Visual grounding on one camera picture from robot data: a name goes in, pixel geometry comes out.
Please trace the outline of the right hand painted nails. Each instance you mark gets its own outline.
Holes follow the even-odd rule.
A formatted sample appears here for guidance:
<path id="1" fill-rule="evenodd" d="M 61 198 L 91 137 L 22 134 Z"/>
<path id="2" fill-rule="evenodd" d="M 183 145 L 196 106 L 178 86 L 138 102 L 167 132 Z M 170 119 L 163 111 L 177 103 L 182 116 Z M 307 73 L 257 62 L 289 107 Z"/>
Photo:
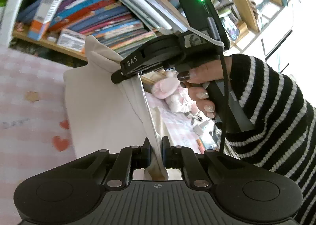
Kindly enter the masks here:
<path id="1" fill-rule="evenodd" d="M 188 89 L 191 100 L 196 103 L 197 108 L 210 119 L 216 116 L 215 104 L 211 101 L 211 97 L 203 87 L 196 87 L 209 81 L 223 79 L 223 68 L 220 60 L 213 60 L 202 64 L 188 71 L 181 72 L 177 75 L 182 86 Z"/>

